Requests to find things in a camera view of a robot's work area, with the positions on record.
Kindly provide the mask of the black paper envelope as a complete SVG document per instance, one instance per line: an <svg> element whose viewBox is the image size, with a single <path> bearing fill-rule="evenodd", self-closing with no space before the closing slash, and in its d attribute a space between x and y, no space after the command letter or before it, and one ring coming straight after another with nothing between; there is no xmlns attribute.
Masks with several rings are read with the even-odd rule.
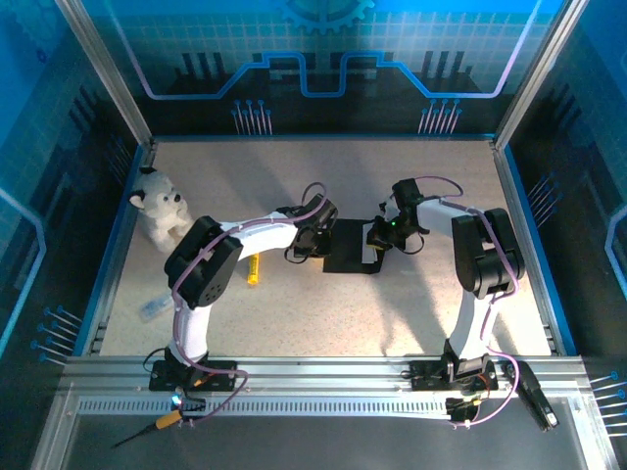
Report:
<svg viewBox="0 0 627 470"><path fill-rule="evenodd" d="M376 274L382 267L384 253L377 251L374 264L362 264L362 226L364 219L338 219L331 232L330 254L324 258L322 271L333 274Z"/></svg>

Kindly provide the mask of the grey white plush husky toy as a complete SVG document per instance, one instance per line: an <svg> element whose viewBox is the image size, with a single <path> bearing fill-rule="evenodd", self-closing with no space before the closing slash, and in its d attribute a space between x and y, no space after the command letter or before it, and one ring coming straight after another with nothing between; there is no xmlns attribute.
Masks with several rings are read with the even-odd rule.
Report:
<svg viewBox="0 0 627 470"><path fill-rule="evenodd" d="M170 254L194 223L184 197L165 173L152 166L139 168L128 201L161 253Z"/></svg>

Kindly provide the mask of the black controller box with LED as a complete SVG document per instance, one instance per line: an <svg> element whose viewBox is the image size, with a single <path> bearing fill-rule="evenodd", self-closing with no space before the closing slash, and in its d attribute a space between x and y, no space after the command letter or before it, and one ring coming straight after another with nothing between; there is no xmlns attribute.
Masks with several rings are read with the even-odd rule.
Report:
<svg viewBox="0 0 627 470"><path fill-rule="evenodd" d="M181 388L177 388L170 397L170 415L178 419L190 419L206 410L204 399L192 398Z"/></svg>

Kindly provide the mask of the black handheld device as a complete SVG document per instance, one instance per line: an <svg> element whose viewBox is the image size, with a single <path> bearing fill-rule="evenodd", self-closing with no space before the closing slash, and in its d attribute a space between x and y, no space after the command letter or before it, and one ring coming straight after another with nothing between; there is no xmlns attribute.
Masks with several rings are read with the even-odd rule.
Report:
<svg viewBox="0 0 627 470"><path fill-rule="evenodd" d="M518 380L515 391L543 432L559 425L553 407L545 396L540 382L525 361L518 361Z"/></svg>

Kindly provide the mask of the blue edged table side rail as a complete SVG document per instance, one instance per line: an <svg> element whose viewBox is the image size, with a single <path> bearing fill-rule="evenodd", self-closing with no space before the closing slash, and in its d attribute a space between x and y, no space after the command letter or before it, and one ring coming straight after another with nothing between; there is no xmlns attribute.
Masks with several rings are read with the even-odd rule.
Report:
<svg viewBox="0 0 627 470"><path fill-rule="evenodd" d="M540 317L553 334L556 353L577 355L578 350L514 157L509 146L503 149L494 147L493 156Z"/></svg>
<svg viewBox="0 0 627 470"><path fill-rule="evenodd" d="M121 194L121 201L110 236L99 265L95 283L89 297L82 324L79 328L72 356L90 355L98 341L98 333L107 324L121 281L121 274L135 228L137 212L128 198L142 166L151 165L155 158L156 142L139 145Z"/></svg>

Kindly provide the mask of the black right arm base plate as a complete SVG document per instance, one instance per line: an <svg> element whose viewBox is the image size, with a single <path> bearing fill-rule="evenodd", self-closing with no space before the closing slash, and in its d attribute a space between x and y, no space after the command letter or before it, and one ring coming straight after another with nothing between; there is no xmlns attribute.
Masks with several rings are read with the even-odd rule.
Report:
<svg viewBox="0 0 627 470"><path fill-rule="evenodd" d="M495 365L491 360L461 375L455 374L451 360L442 357L438 360L415 360L410 362L406 378L415 392L471 393L495 391L499 388Z"/></svg>

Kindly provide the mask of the long aluminium frame rail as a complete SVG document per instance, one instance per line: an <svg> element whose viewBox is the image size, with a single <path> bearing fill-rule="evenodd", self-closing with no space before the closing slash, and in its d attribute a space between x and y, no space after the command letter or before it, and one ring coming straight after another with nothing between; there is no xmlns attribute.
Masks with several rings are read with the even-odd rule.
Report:
<svg viewBox="0 0 627 470"><path fill-rule="evenodd" d="M435 356L381 357L236 357L248 375L244 395L387 396L408 393L402 373L415 361ZM522 359L548 396L591 387L578 356L528 356ZM84 395L147 394L153 357L83 356L68 360L58 383L60 392Z"/></svg>

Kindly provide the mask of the aluminium corner post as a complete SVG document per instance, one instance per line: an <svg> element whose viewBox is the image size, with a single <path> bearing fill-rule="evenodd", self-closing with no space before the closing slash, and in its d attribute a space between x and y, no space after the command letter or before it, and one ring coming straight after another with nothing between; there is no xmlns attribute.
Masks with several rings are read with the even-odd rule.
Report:
<svg viewBox="0 0 627 470"><path fill-rule="evenodd" d="M553 25L499 124L492 143L493 150L502 151L520 125L589 1L563 0Z"/></svg>
<svg viewBox="0 0 627 470"><path fill-rule="evenodd" d="M54 0L137 143L149 149L152 132L81 0Z"/></svg>

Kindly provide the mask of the orange handled screwdriver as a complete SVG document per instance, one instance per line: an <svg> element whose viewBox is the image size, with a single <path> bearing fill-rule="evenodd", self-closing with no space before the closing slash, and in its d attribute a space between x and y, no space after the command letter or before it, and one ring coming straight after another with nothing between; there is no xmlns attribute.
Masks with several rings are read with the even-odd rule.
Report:
<svg viewBox="0 0 627 470"><path fill-rule="evenodd" d="M172 411L171 413L158 418L156 421L149 424L148 426L141 429L140 431L136 432L135 434L121 440L118 443L113 444L112 448L120 447L138 437L142 437L150 433L163 430L173 424L178 423L181 419L182 419L182 413L180 410Z"/></svg>

